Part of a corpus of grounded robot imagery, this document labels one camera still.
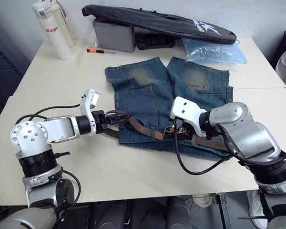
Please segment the brown leather belt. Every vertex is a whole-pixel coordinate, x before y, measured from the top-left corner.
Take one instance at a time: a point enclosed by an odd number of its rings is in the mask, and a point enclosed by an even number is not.
[[[107,114],[112,114],[112,113],[127,113],[125,111],[120,111],[120,110],[111,110],[111,111],[108,111]],[[152,133],[152,129],[150,128],[147,128],[143,125],[141,125],[136,119],[134,118],[130,118],[128,120],[129,124],[132,125],[132,127],[138,131],[139,133],[145,135],[145,136],[149,136],[149,137],[154,137],[155,139],[157,140],[160,140],[162,141],[164,139],[164,135],[155,130],[154,131],[154,136],[153,136],[153,133]],[[116,130],[112,130],[112,129],[106,129],[105,134],[111,136],[111,137],[114,137],[114,138],[119,138],[119,131],[116,131]],[[214,141],[214,140],[206,140],[205,138],[202,138],[202,137],[196,137],[195,138],[195,142],[197,145],[200,145],[200,146],[206,146],[206,147],[209,147],[209,148],[212,148],[212,149],[216,149],[216,150],[221,150],[221,151],[226,151],[228,152],[227,148],[225,147],[225,144],[222,143],[222,142],[218,142],[218,141]]]

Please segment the blue plastic bag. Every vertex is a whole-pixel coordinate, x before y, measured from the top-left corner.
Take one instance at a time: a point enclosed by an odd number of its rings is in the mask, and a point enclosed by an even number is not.
[[[237,40],[234,44],[215,44],[182,38],[187,62],[200,65],[247,63]]]

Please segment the black bag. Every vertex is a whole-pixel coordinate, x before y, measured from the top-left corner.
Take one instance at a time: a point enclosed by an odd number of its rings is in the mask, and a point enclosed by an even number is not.
[[[222,27],[170,14],[99,5],[85,6],[82,8],[82,14],[107,18],[177,37],[219,44],[233,44],[236,41],[235,34]]]

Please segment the blue denim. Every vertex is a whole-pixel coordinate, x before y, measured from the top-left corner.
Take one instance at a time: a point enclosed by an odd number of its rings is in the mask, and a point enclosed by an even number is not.
[[[114,88],[115,109],[132,114],[144,126],[163,132],[172,125],[169,113],[174,98],[180,96],[209,111],[232,101],[229,71],[220,71],[173,57],[167,68],[159,58],[108,67],[107,81]],[[158,141],[136,132],[129,124],[120,125],[119,144],[136,148],[174,151],[172,139]],[[227,153],[179,141],[182,154],[219,159]]]

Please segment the gray box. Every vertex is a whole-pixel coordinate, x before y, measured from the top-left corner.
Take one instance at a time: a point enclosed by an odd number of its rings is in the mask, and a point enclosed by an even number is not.
[[[104,18],[96,18],[93,27],[99,45],[104,49],[133,52],[135,48],[134,27],[111,21]]]

